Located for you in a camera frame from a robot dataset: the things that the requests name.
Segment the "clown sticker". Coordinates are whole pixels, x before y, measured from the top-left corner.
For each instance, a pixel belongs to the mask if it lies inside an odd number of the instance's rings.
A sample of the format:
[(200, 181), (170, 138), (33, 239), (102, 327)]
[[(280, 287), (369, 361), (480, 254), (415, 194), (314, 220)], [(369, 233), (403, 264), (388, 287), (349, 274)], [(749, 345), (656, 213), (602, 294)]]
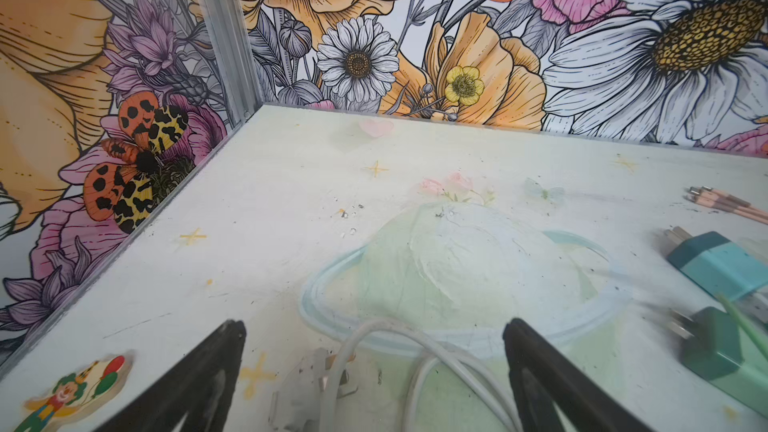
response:
[(26, 416), (14, 431), (58, 431), (83, 420), (120, 393), (133, 362), (134, 354), (127, 352), (61, 377), (45, 394), (23, 404)]

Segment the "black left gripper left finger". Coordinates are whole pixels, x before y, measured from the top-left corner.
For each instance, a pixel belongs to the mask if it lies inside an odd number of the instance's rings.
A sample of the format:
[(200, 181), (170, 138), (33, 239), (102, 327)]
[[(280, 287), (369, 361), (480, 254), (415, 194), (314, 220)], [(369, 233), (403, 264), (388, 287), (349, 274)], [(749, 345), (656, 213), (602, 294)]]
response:
[(222, 431), (231, 408), (246, 327), (227, 320), (100, 431)]

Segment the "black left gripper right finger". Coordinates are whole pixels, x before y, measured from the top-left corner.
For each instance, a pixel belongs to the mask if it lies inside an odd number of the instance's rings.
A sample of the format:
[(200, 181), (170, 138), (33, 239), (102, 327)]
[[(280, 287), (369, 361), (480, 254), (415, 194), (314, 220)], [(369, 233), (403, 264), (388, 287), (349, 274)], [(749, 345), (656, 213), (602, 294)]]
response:
[(561, 415), (578, 431), (649, 429), (524, 320), (512, 319), (503, 340), (523, 430), (562, 431)]

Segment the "teal USB charger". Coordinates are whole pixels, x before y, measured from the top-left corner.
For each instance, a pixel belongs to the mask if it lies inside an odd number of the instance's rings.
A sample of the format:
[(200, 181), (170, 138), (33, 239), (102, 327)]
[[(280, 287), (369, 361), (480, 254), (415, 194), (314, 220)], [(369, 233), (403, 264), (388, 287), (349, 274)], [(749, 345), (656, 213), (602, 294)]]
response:
[(714, 298), (735, 302), (767, 285), (767, 266), (717, 232), (694, 236), (674, 227), (664, 235), (672, 244), (667, 261)]

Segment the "green USB charger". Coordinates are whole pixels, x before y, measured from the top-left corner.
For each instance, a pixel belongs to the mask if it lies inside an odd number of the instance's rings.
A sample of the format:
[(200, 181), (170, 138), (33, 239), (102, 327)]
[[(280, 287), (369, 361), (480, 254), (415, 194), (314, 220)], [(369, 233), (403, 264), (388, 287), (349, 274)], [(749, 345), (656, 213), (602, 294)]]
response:
[(704, 308), (674, 323), (681, 363), (754, 412), (767, 415), (767, 358), (730, 314)]

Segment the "white three-pin plug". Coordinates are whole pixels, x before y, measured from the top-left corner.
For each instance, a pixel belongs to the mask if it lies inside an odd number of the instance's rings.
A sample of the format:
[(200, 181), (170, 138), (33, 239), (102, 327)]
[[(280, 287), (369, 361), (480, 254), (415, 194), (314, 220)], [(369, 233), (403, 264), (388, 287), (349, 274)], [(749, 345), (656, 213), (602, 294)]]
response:
[(305, 355), (272, 394), (272, 431), (318, 431), (320, 406), (336, 355), (324, 348)]

